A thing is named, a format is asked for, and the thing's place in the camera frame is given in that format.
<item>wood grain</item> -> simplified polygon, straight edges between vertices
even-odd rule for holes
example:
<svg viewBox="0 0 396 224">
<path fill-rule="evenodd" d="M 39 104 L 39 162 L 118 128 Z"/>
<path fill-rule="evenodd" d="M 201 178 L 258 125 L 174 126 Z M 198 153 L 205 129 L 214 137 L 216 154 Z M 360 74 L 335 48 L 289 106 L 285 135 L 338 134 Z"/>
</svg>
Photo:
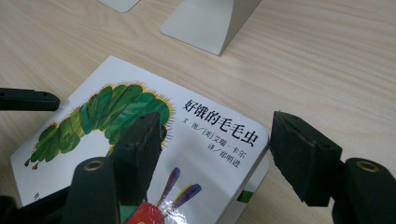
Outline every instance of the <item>wood grain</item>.
<svg viewBox="0 0 396 224">
<path fill-rule="evenodd" d="M 162 35 L 181 0 L 120 14 L 94 0 L 0 1 L 0 86 L 62 101 L 109 55 L 262 123 L 295 114 L 396 174 L 396 2 L 263 0 L 218 57 Z M 0 112 L 0 194 L 18 198 L 9 156 L 50 112 Z M 274 166 L 238 223 L 332 223 Z"/>
</svg>

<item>book cover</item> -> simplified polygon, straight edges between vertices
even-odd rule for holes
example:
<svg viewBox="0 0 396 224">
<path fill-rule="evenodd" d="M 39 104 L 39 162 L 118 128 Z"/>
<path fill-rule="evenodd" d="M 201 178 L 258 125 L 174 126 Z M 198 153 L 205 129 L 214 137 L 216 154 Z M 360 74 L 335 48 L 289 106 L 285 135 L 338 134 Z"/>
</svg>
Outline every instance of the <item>book cover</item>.
<svg viewBox="0 0 396 224">
<path fill-rule="evenodd" d="M 111 154 L 134 120 L 153 111 L 161 114 L 163 152 L 146 205 L 164 223 L 220 221 L 261 162 L 267 131 L 113 56 L 11 156 L 22 204 L 69 186 L 79 163 Z"/>
</svg>

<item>table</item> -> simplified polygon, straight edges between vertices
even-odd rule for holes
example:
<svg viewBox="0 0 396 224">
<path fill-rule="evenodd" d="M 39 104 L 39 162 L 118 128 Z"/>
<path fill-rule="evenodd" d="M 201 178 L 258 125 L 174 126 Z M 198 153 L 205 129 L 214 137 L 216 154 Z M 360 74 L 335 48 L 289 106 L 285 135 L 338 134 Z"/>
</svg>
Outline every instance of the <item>table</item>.
<svg viewBox="0 0 396 224">
<path fill-rule="evenodd" d="M 181 0 L 121 14 L 94 0 L 1 0 L 0 86 L 62 101 L 109 55 L 226 105 L 270 132 L 294 114 L 344 151 L 396 175 L 396 2 L 262 0 L 220 57 L 162 35 Z M 10 155 L 51 112 L 0 112 L 0 194 L 19 197 Z M 301 203 L 275 167 L 238 223 L 332 223 Z"/>
</svg>

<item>light wood surface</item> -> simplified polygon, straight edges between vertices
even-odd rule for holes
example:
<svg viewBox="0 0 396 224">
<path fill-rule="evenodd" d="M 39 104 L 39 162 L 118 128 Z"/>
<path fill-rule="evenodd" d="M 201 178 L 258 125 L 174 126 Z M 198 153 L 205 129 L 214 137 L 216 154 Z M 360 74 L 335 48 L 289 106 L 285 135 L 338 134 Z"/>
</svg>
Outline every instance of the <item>light wood surface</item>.
<svg viewBox="0 0 396 224">
<path fill-rule="evenodd" d="M 396 1 L 262 0 L 218 57 L 160 27 L 181 0 L 142 0 L 120 14 L 95 0 L 0 0 L 0 87 L 62 101 L 109 55 L 262 123 L 308 121 L 344 151 L 396 175 Z M 18 198 L 9 157 L 50 112 L 0 111 L 0 194 Z M 238 223 L 332 223 L 274 166 Z"/>
</svg>

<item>book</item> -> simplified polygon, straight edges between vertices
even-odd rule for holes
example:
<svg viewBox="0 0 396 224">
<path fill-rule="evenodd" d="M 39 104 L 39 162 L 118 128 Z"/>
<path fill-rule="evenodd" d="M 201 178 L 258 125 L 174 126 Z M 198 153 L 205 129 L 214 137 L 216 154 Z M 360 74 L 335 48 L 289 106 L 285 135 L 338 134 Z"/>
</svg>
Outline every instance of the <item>book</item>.
<svg viewBox="0 0 396 224">
<path fill-rule="evenodd" d="M 114 56 L 11 156 L 22 204 L 69 186 L 78 164 L 111 154 L 131 123 L 153 111 L 161 114 L 163 151 L 147 206 L 158 210 L 164 223 L 220 222 L 262 162 L 267 131 Z"/>
</svg>

